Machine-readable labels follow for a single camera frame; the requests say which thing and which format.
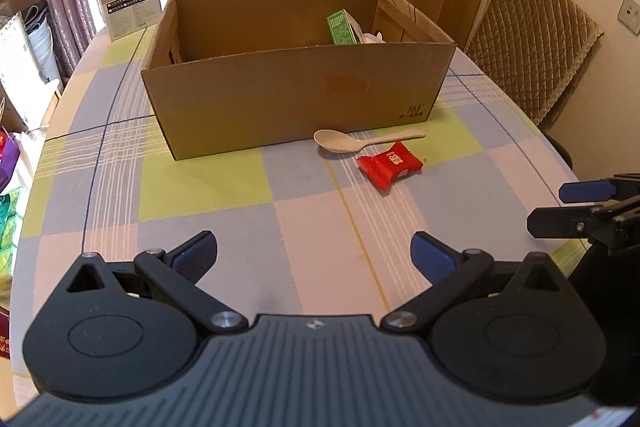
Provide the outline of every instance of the plaid tablecloth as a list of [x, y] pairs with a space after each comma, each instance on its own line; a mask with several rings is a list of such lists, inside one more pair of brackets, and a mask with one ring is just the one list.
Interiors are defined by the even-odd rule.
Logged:
[[175, 162], [140, 77], [153, 31], [113, 43], [99, 34], [51, 123], [11, 301], [19, 404], [34, 394], [24, 333], [82, 251], [127, 261], [212, 230], [218, 262], [198, 285], [250, 320], [260, 312], [379, 319], [429, 286], [409, 257], [417, 230], [500, 260], [562, 247], [555, 256], [565, 269], [584, 253], [579, 241], [562, 246], [527, 233], [527, 214], [558, 205], [558, 187], [574, 175], [459, 50], [430, 119], [417, 125], [426, 137], [406, 142], [424, 169], [380, 194], [357, 155], [324, 154], [312, 140]]

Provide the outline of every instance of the white bucket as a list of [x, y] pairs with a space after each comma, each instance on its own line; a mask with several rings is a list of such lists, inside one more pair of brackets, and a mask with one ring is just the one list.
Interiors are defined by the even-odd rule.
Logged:
[[56, 55], [53, 54], [53, 36], [46, 19], [40, 23], [40, 26], [29, 33], [29, 42], [31, 43], [33, 54], [40, 65], [40, 71], [46, 77], [47, 82], [60, 78]]

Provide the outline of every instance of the open cardboard box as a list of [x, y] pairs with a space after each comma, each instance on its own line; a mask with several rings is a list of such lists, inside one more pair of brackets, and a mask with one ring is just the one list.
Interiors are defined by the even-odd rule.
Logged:
[[[386, 44], [333, 45], [343, 8]], [[142, 78], [182, 160], [425, 121], [455, 49], [405, 0], [169, 0]]]

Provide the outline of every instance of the green carton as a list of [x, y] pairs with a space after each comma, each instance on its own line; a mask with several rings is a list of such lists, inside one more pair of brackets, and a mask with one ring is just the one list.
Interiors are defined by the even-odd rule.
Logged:
[[326, 18], [326, 21], [334, 44], [362, 44], [364, 42], [362, 28], [347, 10], [332, 13]]

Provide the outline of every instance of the electrical outlet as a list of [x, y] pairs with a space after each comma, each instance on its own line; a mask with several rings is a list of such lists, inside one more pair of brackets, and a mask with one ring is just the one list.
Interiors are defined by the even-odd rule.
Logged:
[[629, 28], [635, 35], [640, 34], [640, 4], [634, 0], [623, 0], [618, 20]]

